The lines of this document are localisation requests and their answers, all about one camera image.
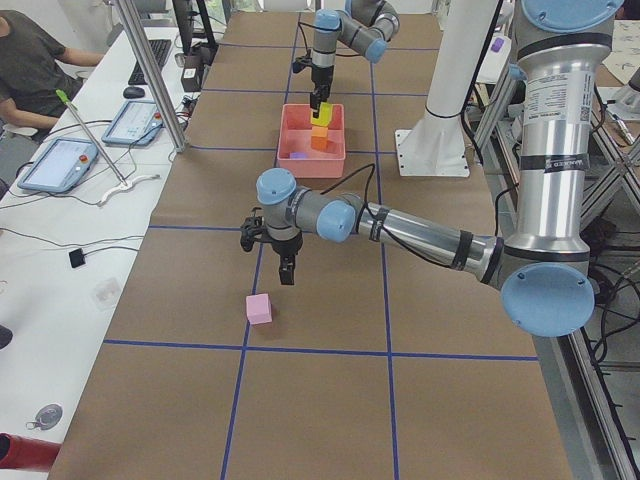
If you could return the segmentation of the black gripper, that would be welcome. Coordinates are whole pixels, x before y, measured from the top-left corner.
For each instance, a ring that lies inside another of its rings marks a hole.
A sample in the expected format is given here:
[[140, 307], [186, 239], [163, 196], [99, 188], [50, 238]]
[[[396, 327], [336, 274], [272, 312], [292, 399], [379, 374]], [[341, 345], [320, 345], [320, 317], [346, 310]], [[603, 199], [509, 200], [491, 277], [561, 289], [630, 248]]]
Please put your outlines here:
[[260, 207], [254, 207], [241, 225], [240, 245], [245, 252], [251, 252], [255, 243], [270, 244], [280, 256], [280, 283], [292, 286], [295, 284], [295, 257], [303, 245], [302, 233], [277, 233], [267, 225], [265, 217], [258, 214], [259, 211]]
[[334, 76], [334, 55], [318, 52], [307, 52], [296, 57], [292, 63], [294, 74], [305, 68], [311, 69], [311, 80], [314, 89], [310, 94], [310, 108], [319, 110], [323, 100], [328, 100]]

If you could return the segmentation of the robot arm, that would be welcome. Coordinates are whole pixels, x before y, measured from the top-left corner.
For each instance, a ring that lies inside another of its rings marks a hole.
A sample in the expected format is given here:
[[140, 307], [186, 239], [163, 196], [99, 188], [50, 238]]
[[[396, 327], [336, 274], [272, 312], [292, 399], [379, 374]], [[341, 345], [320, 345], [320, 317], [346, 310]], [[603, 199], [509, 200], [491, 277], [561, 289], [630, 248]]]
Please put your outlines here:
[[[310, 53], [297, 58], [294, 73], [311, 67], [312, 118], [328, 100], [340, 41], [377, 63], [399, 32], [399, 14], [386, 1], [346, 1], [342, 10], [321, 9], [312, 22]], [[460, 176], [469, 172], [459, 121], [488, 52], [501, 1], [453, 1], [453, 26], [444, 43], [425, 103], [425, 115], [396, 141], [402, 176]], [[283, 285], [294, 284], [303, 231], [343, 242], [350, 234], [403, 248], [427, 263], [473, 274], [501, 292], [502, 305], [521, 329], [559, 337], [583, 327], [595, 308], [587, 278], [590, 250], [580, 237], [595, 73], [610, 54], [613, 21], [624, 1], [516, 1], [515, 70], [524, 80], [515, 233], [498, 235], [499, 204], [494, 199], [494, 235], [475, 235], [439, 225], [364, 197], [299, 186], [287, 169], [271, 168], [257, 179], [259, 207], [241, 226], [240, 244], [268, 243], [280, 256]]]
[[387, 1], [347, 1], [342, 10], [317, 10], [311, 28], [313, 43], [293, 61], [292, 71], [311, 70], [309, 105], [311, 118], [318, 120], [331, 94], [337, 46], [342, 44], [375, 64], [399, 32], [400, 18]]

